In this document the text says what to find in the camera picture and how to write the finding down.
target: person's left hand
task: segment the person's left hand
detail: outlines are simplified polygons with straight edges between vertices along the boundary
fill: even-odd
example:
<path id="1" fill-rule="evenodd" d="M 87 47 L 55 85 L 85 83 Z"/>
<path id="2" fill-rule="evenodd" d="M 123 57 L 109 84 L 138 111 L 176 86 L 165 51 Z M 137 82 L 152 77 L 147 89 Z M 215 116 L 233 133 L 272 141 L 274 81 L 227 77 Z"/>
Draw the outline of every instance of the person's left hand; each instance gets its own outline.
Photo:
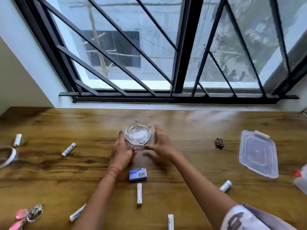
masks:
<path id="1" fill-rule="evenodd" d="M 117 167 L 120 171 L 122 171 L 129 164 L 132 155 L 135 151 L 135 148 L 131 148 L 127 151 L 125 136 L 122 131 L 119 132 L 119 135 L 112 147 L 111 160 L 109 164 L 109 168 L 111 166 Z"/>

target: roll of tape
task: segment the roll of tape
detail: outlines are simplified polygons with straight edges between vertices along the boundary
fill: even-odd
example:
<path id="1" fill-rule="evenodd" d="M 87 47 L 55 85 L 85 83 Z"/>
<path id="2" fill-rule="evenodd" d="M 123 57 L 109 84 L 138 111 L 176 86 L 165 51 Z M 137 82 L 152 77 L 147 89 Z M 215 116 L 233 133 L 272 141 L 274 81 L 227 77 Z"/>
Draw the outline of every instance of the roll of tape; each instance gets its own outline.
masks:
<path id="1" fill-rule="evenodd" d="M 2 147 L 0 147 L 0 150 L 5 149 L 5 148 L 10 148 L 12 150 L 12 153 L 11 153 L 10 157 L 6 160 L 6 162 L 4 162 L 2 165 L 0 165 L 0 169 L 4 168 L 8 164 L 10 164 L 16 156 L 16 149 L 15 148 L 13 148 L 11 146 L 2 146 Z"/>

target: blue box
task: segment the blue box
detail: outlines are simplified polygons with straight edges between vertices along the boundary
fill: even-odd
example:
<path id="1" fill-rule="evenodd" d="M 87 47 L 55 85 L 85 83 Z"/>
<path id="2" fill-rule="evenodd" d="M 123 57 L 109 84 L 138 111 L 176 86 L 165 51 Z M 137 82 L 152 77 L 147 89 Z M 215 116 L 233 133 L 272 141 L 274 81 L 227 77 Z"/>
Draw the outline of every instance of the blue box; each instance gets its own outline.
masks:
<path id="1" fill-rule="evenodd" d="M 147 179 L 146 168 L 140 168 L 140 169 L 129 171 L 129 181 L 130 182 L 145 181 L 146 179 Z"/>

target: keychain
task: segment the keychain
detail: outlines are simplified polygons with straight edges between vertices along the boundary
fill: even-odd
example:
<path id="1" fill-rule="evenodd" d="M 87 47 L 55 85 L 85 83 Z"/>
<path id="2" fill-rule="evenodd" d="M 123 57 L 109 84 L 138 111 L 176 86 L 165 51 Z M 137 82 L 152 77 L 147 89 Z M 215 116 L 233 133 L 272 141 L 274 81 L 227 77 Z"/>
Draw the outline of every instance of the keychain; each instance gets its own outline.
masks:
<path id="1" fill-rule="evenodd" d="M 38 204 L 33 209 L 20 209 L 16 213 L 18 220 L 9 230 L 22 230 L 28 223 L 33 223 L 38 220 L 43 213 L 43 205 Z"/>

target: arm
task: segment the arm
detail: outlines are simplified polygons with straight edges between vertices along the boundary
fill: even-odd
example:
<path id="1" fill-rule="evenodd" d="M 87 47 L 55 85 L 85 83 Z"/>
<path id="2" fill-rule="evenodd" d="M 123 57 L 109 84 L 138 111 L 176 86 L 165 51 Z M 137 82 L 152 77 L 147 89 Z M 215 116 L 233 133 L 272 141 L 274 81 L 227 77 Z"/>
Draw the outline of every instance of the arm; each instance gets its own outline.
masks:
<path id="1" fill-rule="evenodd" d="M 109 168 L 71 230 L 102 229 L 117 175 L 128 165 L 134 151 L 135 148 L 126 150 L 125 137 L 120 131 L 112 148 Z"/>
<path id="2" fill-rule="evenodd" d="M 179 170 L 196 201 L 215 230 L 221 228 L 228 211 L 237 205 L 227 194 L 197 171 L 171 143 L 169 137 L 155 125 L 157 144 L 144 145 L 143 149 L 154 150 L 159 156 L 167 158 Z"/>

